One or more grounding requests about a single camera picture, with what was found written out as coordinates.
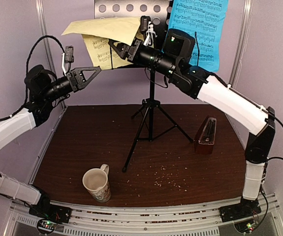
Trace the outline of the yellow sheet music page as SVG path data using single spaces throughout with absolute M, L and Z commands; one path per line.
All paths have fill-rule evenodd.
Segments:
M 139 17 L 81 20 L 70 23 L 62 35 L 71 33 L 82 35 L 93 66 L 99 66 L 101 70 L 109 70 L 131 64 L 110 49 L 109 40 L 130 46 L 139 27 Z

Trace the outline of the black music stand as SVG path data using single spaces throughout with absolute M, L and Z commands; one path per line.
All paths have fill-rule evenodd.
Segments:
M 154 40 L 154 46 L 157 49 L 161 49 L 168 29 L 168 19 L 170 17 L 172 5 L 172 0 L 95 0 L 94 17 L 97 19 L 102 17 L 150 16 L 151 21 L 154 24 L 154 31 L 157 34 L 157 38 Z M 150 95 L 149 98 L 142 101 L 141 108 L 131 116 L 131 119 L 134 119 L 138 114 L 141 114 L 142 121 L 140 122 L 138 131 L 122 169 L 122 172 L 124 173 L 127 171 L 138 141 L 147 140 L 151 142 L 174 128 L 177 128 L 189 142 L 193 142 L 193 139 L 162 108 L 161 103 L 158 100 L 155 100 L 156 73 L 153 69 L 150 70 L 150 74 L 147 75 L 147 78 L 150 80 Z M 154 137 L 155 109 L 160 110 L 173 125 Z

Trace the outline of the blue sheet music page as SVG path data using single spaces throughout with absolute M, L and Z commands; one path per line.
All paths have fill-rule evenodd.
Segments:
M 219 44 L 227 9 L 227 0 L 173 1 L 168 28 L 182 30 L 198 40 L 191 51 L 191 65 L 211 72 L 219 70 Z

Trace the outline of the red wooden metronome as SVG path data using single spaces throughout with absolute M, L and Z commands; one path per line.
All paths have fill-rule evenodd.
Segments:
M 216 139 L 216 128 L 217 119 L 207 116 L 200 125 L 194 138 L 194 151 L 196 154 L 212 154 Z

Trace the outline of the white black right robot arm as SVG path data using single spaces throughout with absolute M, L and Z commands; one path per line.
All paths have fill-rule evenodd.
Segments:
M 255 209 L 275 136 L 274 109 L 252 102 L 215 73 L 190 65 L 195 38 L 179 29 L 168 30 L 162 50 L 145 46 L 138 38 L 131 45 L 112 39 L 108 44 L 120 58 L 164 75 L 184 94 L 216 107 L 249 131 L 245 149 L 245 184 L 240 203 L 236 206 L 239 216 L 248 216 Z

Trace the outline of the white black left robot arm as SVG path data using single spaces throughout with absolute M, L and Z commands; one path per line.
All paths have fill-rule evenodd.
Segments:
M 83 90 L 99 73 L 101 68 L 76 67 L 57 76 L 43 65 L 34 66 L 26 75 L 24 83 L 30 98 L 21 110 L 0 118 L 0 150 L 22 134 L 45 123 L 57 99 L 67 99 L 72 92 Z M 43 218 L 50 218 L 55 213 L 49 196 L 42 190 L 0 173 L 0 194 L 18 199 L 35 207 Z

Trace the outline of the white ceramic mug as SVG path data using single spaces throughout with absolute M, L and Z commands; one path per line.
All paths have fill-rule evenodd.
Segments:
M 105 203 L 111 199 L 108 174 L 109 165 L 102 164 L 100 168 L 86 171 L 82 177 L 83 186 L 99 203 Z

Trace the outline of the left aluminium corner post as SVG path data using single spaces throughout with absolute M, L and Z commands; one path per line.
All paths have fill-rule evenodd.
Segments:
M 48 30 L 47 30 L 47 25 L 46 25 L 43 1 L 35 0 L 35 6 L 36 6 L 36 13 L 37 13 L 38 22 L 40 25 L 41 34 L 42 36 L 49 35 Z M 45 38 L 43 39 L 43 42 L 44 42 L 46 58 L 47 58 L 49 69 L 52 72 L 55 72 L 56 75 L 58 75 L 58 73 L 56 72 L 55 65 L 54 65 L 51 43 L 53 42 L 55 46 L 58 46 L 58 44 L 54 39 L 51 39 L 51 38 Z

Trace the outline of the aluminium corner post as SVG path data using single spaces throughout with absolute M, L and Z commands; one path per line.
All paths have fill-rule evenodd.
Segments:
M 225 82 L 236 87 L 242 68 L 249 25 L 252 0 L 230 0 L 220 40 L 219 73 Z
M 42 36 L 49 35 L 48 30 L 47 30 L 47 25 L 46 25 L 43 1 L 35 0 L 35 6 L 36 6 L 36 13 L 37 13 L 38 22 L 40 25 L 41 34 Z M 55 72 L 56 75 L 58 75 L 58 73 L 56 72 L 55 65 L 54 65 L 51 43 L 53 42 L 55 46 L 58 46 L 58 44 L 54 39 L 51 39 L 51 38 L 45 38 L 43 39 L 43 42 L 44 42 L 46 58 L 47 58 L 49 69 L 52 72 Z

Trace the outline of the right aluminium corner post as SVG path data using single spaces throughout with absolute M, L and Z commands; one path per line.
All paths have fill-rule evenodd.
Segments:
M 252 0 L 230 0 L 220 40 L 219 73 L 225 82 L 236 87 L 242 68 L 249 25 Z

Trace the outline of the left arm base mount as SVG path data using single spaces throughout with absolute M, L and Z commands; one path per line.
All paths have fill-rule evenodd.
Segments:
M 49 235 L 58 229 L 63 223 L 68 223 L 72 209 L 65 206 L 49 204 L 42 207 L 39 205 L 25 204 L 29 208 L 29 214 L 37 216 L 36 229 L 42 235 Z

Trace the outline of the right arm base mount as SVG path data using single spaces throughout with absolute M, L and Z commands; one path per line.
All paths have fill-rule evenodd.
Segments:
M 223 223 L 233 222 L 234 228 L 241 234 L 251 234 L 262 212 L 258 200 L 240 202 L 233 205 L 219 208 L 220 217 Z

